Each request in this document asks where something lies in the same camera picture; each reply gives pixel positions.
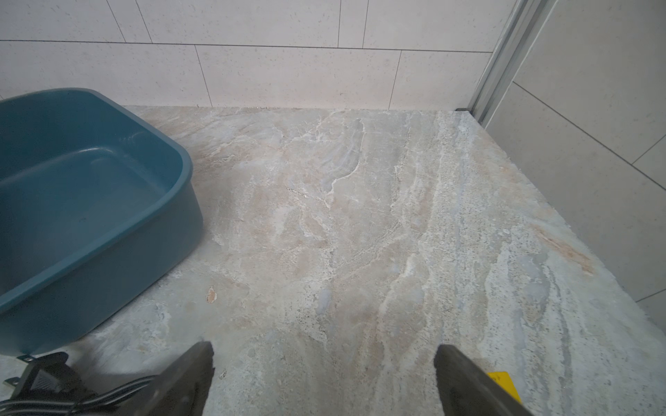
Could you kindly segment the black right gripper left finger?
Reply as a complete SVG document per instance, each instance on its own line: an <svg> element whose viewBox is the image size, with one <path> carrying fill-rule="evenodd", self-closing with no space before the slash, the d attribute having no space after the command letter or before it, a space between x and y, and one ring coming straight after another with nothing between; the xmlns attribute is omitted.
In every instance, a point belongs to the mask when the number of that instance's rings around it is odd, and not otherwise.
<svg viewBox="0 0 666 416"><path fill-rule="evenodd" d="M174 361L116 415L201 415L213 381L213 345L200 341Z"/></svg>

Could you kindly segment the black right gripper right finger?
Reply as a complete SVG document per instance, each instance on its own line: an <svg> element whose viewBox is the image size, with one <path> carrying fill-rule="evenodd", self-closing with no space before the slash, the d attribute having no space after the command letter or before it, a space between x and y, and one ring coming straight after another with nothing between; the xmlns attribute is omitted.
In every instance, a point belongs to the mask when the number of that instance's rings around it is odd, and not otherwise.
<svg viewBox="0 0 666 416"><path fill-rule="evenodd" d="M445 415L532 415L454 345L442 344L434 358Z"/></svg>

